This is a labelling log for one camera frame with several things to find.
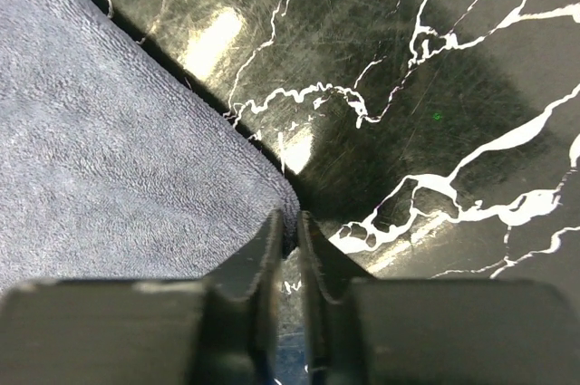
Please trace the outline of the dark blue towel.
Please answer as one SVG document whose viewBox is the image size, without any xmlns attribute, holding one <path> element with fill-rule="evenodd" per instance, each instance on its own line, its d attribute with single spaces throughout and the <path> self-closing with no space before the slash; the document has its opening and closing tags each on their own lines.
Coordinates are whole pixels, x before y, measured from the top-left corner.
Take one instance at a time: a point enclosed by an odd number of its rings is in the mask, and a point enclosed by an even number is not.
<svg viewBox="0 0 580 385">
<path fill-rule="evenodd" d="M 1 286 L 194 278 L 299 202 L 92 0 L 1 0 Z"/>
</svg>

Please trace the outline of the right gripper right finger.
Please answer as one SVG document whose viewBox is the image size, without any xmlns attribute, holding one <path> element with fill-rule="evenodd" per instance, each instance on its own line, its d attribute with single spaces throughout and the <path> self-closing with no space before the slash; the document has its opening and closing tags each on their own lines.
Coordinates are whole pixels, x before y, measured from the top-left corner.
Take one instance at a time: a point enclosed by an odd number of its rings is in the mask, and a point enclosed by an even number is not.
<svg viewBox="0 0 580 385">
<path fill-rule="evenodd" d="M 576 384 L 579 319 L 529 280 L 379 279 L 297 219 L 313 384 Z"/>
</svg>

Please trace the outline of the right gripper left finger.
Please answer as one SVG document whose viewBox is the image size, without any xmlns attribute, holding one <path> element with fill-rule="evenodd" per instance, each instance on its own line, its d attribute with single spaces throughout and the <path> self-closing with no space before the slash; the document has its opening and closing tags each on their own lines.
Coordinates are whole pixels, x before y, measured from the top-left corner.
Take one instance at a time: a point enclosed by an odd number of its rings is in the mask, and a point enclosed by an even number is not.
<svg viewBox="0 0 580 385">
<path fill-rule="evenodd" d="M 1 301 L 4 384 L 270 384 L 280 211 L 206 276 L 30 280 Z"/>
</svg>

